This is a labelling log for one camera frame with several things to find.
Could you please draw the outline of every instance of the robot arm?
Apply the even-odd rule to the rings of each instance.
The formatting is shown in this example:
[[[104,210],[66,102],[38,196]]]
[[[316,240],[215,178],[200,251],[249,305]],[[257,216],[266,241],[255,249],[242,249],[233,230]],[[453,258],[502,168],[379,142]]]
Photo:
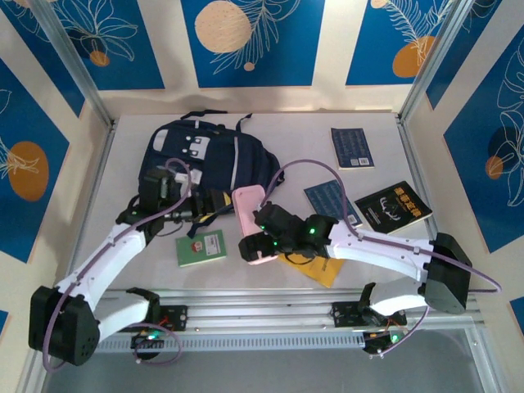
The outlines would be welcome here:
[[[450,235],[439,233],[433,242],[363,230],[355,236],[344,222],[321,215],[302,220],[270,202],[259,211],[252,211],[251,218],[260,232],[241,240],[239,248],[244,260],[252,262],[271,255],[297,253],[307,258],[357,260],[407,276],[393,282],[368,284],[359,302],[360,312],[371,311],[377,319],[384,319],[402,309],[424,305],[449,314],[461,314],[466,309],[471,274],[427,254],[437,251],[471,266]],[[365,237],[375,241],[365,241]],[[409,244],[413,250],[388,242]]]
[[[198,181],[199,176],[192,171]],[[103,293],[122,269],[140,253],[163,228],[166,221],[193,221],[215,211],[216,198],[192,196],[169,215],[130,230],[147,217],[158,214],[181,199],[187,175],[175,176],[166,169],[147,173],[138,189],[138,198],[116,220],[109,236],[72,274],[54,288],[40,287],[31,298],[29,346],[43,350],[51,316],[65,294],[49,342],[49,354],[71,364],[85,363],[99,341],[133,323],[160,321],[160,298],[153,292],[133,288],[119,299],[98,305]]]

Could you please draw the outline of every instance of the blue poster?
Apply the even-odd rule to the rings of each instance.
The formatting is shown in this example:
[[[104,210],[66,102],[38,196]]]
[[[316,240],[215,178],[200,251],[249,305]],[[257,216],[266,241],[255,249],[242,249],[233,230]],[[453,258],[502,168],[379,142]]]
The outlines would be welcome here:
[[[472,4],[472,8],[462,23],[462,28],[458,31],[444,60],[427,87],[427,99],[433,109],[436,108],[499,4],[500,0],[476,0]]]
[[[3,327],[6,325],[6,322],[7,322],[7,313],[0,309],[0,337],[2,336]]]
[[[0,8],[6,14],[7,19],[37,58],[71,110],[79,116],[84,106],[84,96],[47,40],[45,33],[40,29],[31,10],[21,4],[25,4],[25,2],[0,0]]]
[[[3,61],[0,122],[0,251],[26,263],[69,143]]]
[[[48,74],[59,68],[25,2],[0,6]],[[137,0],[57,0],[50,3],[100,90],[164,88]],[[55,79],[65,78],[62,72]]]
[[[200,88],[311,86],[324,0],[182,0]]]
[[[346,85],[411,84],[452,3],[369,0]]]
[[[511,300],[509,304],[513,309],[518,326],[520,327],[522,334],[524,334],[524,297]]]
[[[524,27],[445,132],[490,252],[524,235]]]

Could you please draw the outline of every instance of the pink object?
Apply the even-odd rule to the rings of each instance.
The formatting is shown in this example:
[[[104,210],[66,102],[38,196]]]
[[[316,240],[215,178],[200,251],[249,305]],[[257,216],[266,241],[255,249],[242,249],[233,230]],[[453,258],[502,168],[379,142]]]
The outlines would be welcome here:
[[[265,191],[262,186],[256,184],[255,186],[242,187],[233,191],[233,205],[235,206],[235,215],[237,216],[238,223],[240,224],[240,230],[242,237],[250,236],[255,233],[262,232],[255,224],[255,216],[253,212],[260,208],[260,203],[265,197]],[[248,264],[263,264],[270,260],[275,260],[278,257],[265,256],[257,260],[247,262]]]

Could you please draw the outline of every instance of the wire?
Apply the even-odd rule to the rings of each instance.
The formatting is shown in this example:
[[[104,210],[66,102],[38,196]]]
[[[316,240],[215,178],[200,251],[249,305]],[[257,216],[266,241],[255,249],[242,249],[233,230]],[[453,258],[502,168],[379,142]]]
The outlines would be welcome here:
[[[133,356],[138,364],[145,364],[146,366],[170,366],[171,364],[175,363],[178,359],[180,359],[180,356],[182,356],[182,352],[183,352],[182,341],[180,340],[180,337],[178,337],[178,335],[170,331],[168,328],[163,327],[161,325],[154,324],[154,323],[133,323],[132,325],[129,325],[128,328],[151,328],[155,330],[161,330],[162,332],[174,338],[174,340],[178,344],[178,352],[173,358],[163,361],[163,362],[147,362],[138,357],[139,347],[143,343],[149,342],[149,340],[144,340],[140,344],[136,345],[133,351]]]
[[[291,262],[292,264],[296,264],[296,265],[298,265],[298,266],[301,266],[301,265],[304,265],[304,264],[310,264],[310,263],[313,262],[313,260],[314,260],[314,258],[311,258],[310,260],[306,260],[305,262],[295,262],[295,261],[293,261],[293,260],[291,260],[291,259],[289,258],[289,255],[290,255],[290,253],[287,252],[286,254],[284,254],[284,258],[286,258],[286,260],[287,260],[288,262]]]
[[[395,349],[397,346],[399,346],[400,343],[406,341],[408,338],[410,338],[413,335],[413,333],[415,333],[415,331],[420,327],[420,325],[422,324],[422,322],[424,321],[424,319],[427,317],[428,314],[429,314],[429,306],[426,307],[426,309],[424,310],[424,314],[422,314],[422,317],[420,317],[420,319],[417,321],[417,323],[415,323],[415,326],[413,326],[413,329],[408,331],[404,335],[404,337],[402,337],[400,340],[398,340],[395,344],[390,346],[388,349],[382,351],[380,354],[375,354],[375,355],[370,355],[370,356],[372,356],[372,357],[377,357],[377,356],[382,357],[385,354],[390,353],[393,349]]]
[[[402,326],[400,325],[400,323],[396,322],[394,319],[391,319],[391,321],[393,321],[393,323],[400,329],[402,330],[405,330],[405,331],[408,331],[408,328],[406,326]]]
[[[84,276],[100,260],[100,258],[102,258],[104,256],[104,254],[106,254],[106,252],[108,250],[110,250],[112,247],[114,247],[116,245],[116,243],[122,237],[124,237],[128,233],[134,231],[137,227],[140,227],[141,225],[144,225],[144,224],[152,221],[153,219],[159,219],[160,217],[163,217],[165,215],[170,214],[173,210],[177,209],[180,205],[182,205],[183,202],[188,197],[189,191],[190,191],[191,186],[192,186],[191,170],[189,169],[189,166],[187,166],[186,163],[183,162],[182,160],[179,160],[178,158],[170,158],[170,159],[168,159],[165,162],[165,168],[171,174],[176,174],[176,171],[169,167],[169,165],[171,163],[173,163],[173,162],[176,162],[176,163],[180,164],[183,167],[183,169],[187,172],[187,187],[186,187],[186,190],[185,190],[184,194],[180,197],[180,199],[174,205],[172,205],[171,207],[168,207],[167,209],[162,210],[161,212],[156,213],[154,215],[150,215],[149,217],[146,217],[145,219],[141,219],[137,223],[129,226],[124,231],[122,231],[121,233],[116,235],[115,238],[113,239],[112,243],[108,242],[107,244],[105,244],[104,247],[102,247],[100,249],[100,251],[98,253],[96,253],[96,255],[89,261],[89,263],[80,271],[80,273],[76,276],[76,282],[72,282],[66,288],[66,290],[62,294],[61,298],[56,303],[56,307],[52,311],[51,318],[49,319],[49,323],[47,324],[46,332],[45,332],[45,335],[43,337],[43,348],[42,348],[42,352],[43,352],[43,367],[46,369],[46,371],[48,373],[55,373],[55,372],[59,371],[60,369],[62,369],[64,367],[64,365],[66,364],[66,362],[63,361],[57,367],[51,366],[51,364],[49,362],[49,344],[51,342],[51,335],[52,335],[53,328],[55,327],[56,320],[58,319],[58,314],[61,312],[62,306],[66,302],[66,299],[69,297],[71,292],[75,289],[75,287],[77,285],[77,282],[80,282],[80,280],[82,280],[82,278],[84,278]]]
[[[133,207],[134,207],[134,202],[138,201],[138,198],[140,197],[139,194],[135,195],[134,197],[132,197],[130,200],[129,200],[129,203],[128,203],[128,210],[131,210]]]
[[[269,184],[268,191],[267,191],[264,199],[262,200],[262,203],[260,204],[260,207],[265,205],[265,203],[267,202],[269,196],[273,192],[273,190],[275,188],[275,183],[277,182],[277,179],[278,179],[278,176],[280,175],[280,173],[283,172],[285,170],[285,168],[287,168],[287,167],[289,167],[291,165],[302,164],[302,163],[310,163],[310,164],[320,165],[323,168],[327,169],[329,172],[331,172],[333,176],[335,176],[335,179],[337,180],[337,182],[338,182],[338,184],[340,185],[340,188],[341,188],[342,218],[343,218],[344,222],[346,223],[346,226],[350,230],[352,235],[356,236],[359,240],[362,240],[362,241],[368,241],[368,242],[373,242],[373,243],[377,243],[377,244],[382,244],[383,246],[393,246],[393,247],[400,248],[402,250],[415,252],[415,247],[411,246],[409,244],[404,244],[404,243],[395,242],[395,241],[391,241],[391,240],[378,239],[376,237],[362,235],[355,228],[353,228],[353,226],[351,225],[349,219],[347,218],[347,215],[348,215],[347,204],[345,203],[345,200],[346,200],[346,188],[344,187],[344,183],[342,182],[342,179],[341,179],[340,175],[333,168],[331,168],[329,165],[326,165],[323,162],[320,162],[320,161],[317,161],[317,160],[302,159],[302,160],[295,160],[295,161],[292,161],[292,162],[289,162],[289,163],[285,164],[281,169],[279,169],[277,171],[277,173],[271,179],[271,183]],[[458,268],[460,268],[462,270],[466,270],[469,273],[475,274],[478,277],[482,278],[483,280],[487,281],[493,287],[495,287],[494,289],[474,289],[474,290],[470,291],[471,293],[493,293],[493,292],[501,292],[502,291],[502,287],[500,286],[500,284],[498,282],[496,282],[493,278],[489,277],[488,275],[484,274],[483,272],[472,268],[471,266],[467,266],[466,264],[462,264],[459,261],[457,261],[457,260],[455,260],[453,258],[449,258],[448,256],[442,255],[442,254],[440,254],[438,252],[429,251],[429,250],[423,250],[423,249],[420,249],[419,252],[421,254],[429,255],[429,256],[431,256],[433,258],[437,258],[438,260],[443,260],[444,262],[447,262],[448,264],[452,264],[453,266],[456,266],[456,267],[458,267]]]
[[[183,223],[180,223],[180,226],[176,229],[173,229],[171,232],[167,232],[167,233],[162,233],[162,234],[159,234],[157,235],[158,237],[166,237],[166,236],[169,236],[169,235],[172,235],[173,233],[176,233],[178,232],[180,229],[182,229],[183,227]]]

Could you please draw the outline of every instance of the backpack strap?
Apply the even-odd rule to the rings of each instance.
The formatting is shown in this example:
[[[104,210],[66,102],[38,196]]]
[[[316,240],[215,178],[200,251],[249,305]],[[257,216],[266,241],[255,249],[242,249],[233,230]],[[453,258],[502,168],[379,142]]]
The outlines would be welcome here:
[[[242,118],[237,122],[237,127],[235,127],[235,129],[237,130],[238,133],[241,133],[241,132],[242,132],[242,131],[240,130],[240,123],[241,123],[244,119],[250,119],[252,116],[253,116],[252,113],[248,113],[247,115],[245,115],[244,117],[242,117]]]
[[[223,113],[228,113],[228,112],[227,111],[217,111],[215,109],[204,109],[203,111],[191,111],[187,113],[186,115],[182,116],[180,119],[185,120],[191,116],[203,117],[205,115],[223,114]]]
[[[219,215],[224,215],[226,213],[229,213],[231,210],[233,210],[233,204],[230,203],[229,205],[226,205],[224,207],[221,207],[217,211],[215,211],[212,215],[210,215],[207,219],[204,221],[201,221],[200,223],[194,223],[191,226],[191,229],[189,229],[189,232],[187,233],[187,237],[190,239],[193,239],[195,235],[197,234],[197,230],[202,227],[207,227],[213,223],[217,219]]]

